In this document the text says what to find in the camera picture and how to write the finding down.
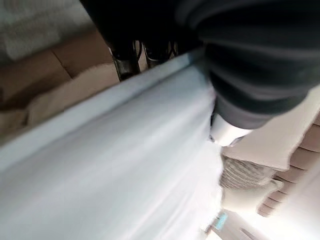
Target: white fabric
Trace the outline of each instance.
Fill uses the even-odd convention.
[[[0,65],[93,26],[79,0],[0,0]]]
[[[236,213],[256,213],[257,208],[273,192],[283,187],[281,181],[272,180],[251,188],[224,188],[222,208]]]
[[[231,158],[285,171],[289,159],[320,110],[320,86],[293,110],[275,117],[222,153]]]
[[[0,148],[0,239],[203,239],[222,162],[207,142],[213,88],[203,62],[190,61],[122,82]]]

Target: white wall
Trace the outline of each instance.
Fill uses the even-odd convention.
[[[279,219],[305,239],[320,239],[320,161],[301,182],[279,214]]]

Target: white sheet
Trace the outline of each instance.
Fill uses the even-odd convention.
[[[202,66],[177,58],[3,146],[0,239],[203,239],[222,162]]]

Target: brown cardboard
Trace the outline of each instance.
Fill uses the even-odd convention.
[[[50,50],[3,66],[0,68],[0,110],[24,108],[35,96],[70,79]]]
[[[93,66],[113,62],[109,48],[97,30],[73,38],[52,51],[72,78]]]
[[[74,80],[47,92],[28,106],[28,125],[34,125],[119,83],[113,64],[92,67]]]
[[[10,134],[25,126],[27,112],[15,110],[0,113],[0,137]]]

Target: dark gray sleeve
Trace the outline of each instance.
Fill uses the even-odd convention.
[[[175,19],[206,44],[217,111],[256,129],[320,81],[320,1],[183,0]]]

